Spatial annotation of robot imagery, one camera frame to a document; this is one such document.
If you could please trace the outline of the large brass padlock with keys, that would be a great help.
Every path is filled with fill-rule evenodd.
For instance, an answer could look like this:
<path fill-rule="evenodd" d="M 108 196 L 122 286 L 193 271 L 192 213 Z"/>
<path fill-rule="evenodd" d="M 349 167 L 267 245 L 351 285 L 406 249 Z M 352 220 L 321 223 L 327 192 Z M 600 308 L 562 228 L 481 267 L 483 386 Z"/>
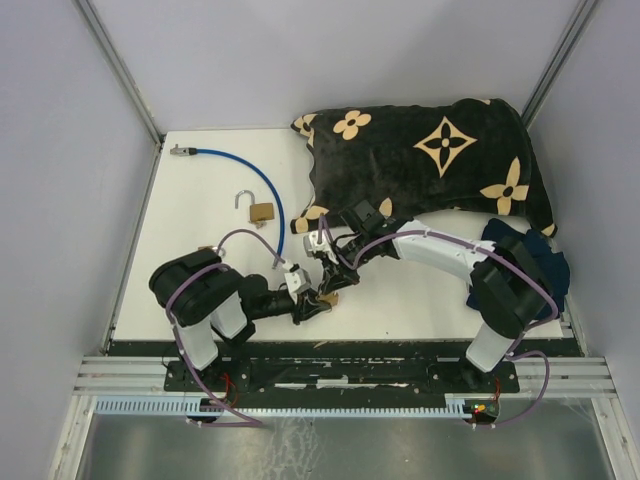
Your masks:
<path fill-rule="evenodd" d="M 323 302 L 328 303 L 331 307 L 335 307 L 339 303 L 339 294 L 337 292 L 332 292 L 326 295 L 322 295 L 320 299 Z"/>

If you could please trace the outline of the brass padlock with key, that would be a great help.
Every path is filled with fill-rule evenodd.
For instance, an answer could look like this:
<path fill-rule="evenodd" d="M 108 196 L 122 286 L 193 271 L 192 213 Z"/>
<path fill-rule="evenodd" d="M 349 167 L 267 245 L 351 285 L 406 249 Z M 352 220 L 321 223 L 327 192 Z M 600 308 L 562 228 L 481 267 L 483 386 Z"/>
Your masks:
<path fill-rule="evenodd" d="M 249 223 L 260 229 L 266 225 L 267 222 L 275 219 L 275 210 L 272 203 L 257 203 L 255 194 L 250 190 L 241 190 L 234 197 L 234 208 L 238 209 L 240 206 L 240 199 L 243 197 L 249 198 Z"/>

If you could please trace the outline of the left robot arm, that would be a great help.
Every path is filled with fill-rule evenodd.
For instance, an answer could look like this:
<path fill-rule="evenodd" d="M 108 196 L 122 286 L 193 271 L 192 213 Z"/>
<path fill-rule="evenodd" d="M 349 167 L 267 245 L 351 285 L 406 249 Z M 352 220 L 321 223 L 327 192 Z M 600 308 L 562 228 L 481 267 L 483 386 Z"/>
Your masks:
<path fill-rule="evenodd" d="M 332 309 L 312 288 L 306 270 L 286 260 L 278 265 L 284 287 L 277 290 L 262 275 L 240 274 L 212 249 L 166 262 L 151 275 L 149 289 L 188 363 L 187 379 L 198 389 L 212 389 L 220 381 L 217 339 L 241 345 L 255 333 L 256 320 L 289 315 L 298 325 Z"/>

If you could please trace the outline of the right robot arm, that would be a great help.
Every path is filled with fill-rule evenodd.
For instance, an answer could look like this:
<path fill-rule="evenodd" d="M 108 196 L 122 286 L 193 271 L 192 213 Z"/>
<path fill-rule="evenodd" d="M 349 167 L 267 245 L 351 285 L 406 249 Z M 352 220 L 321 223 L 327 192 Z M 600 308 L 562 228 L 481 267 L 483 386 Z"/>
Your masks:
<path fill-rule="evenodd" d="M 308 256 L 321 261 L 320 290 L 330 294 L 360 281 L 359 267 L 376 257 L 424 264 L 471 287 L 483 320 L 458 368 L 467 389 L 481 391 L 495 379 L 495 367 L 514 352 L 525 334 L 542 324 L 540 313 L 559 314 L 551 283 L 521 241 L 468 240 L 428 227 L 416 219 L 385 216 L 367 201 L 344 210 L 352 237 L 333 238 L 326 217 L 305 236 Z"/>

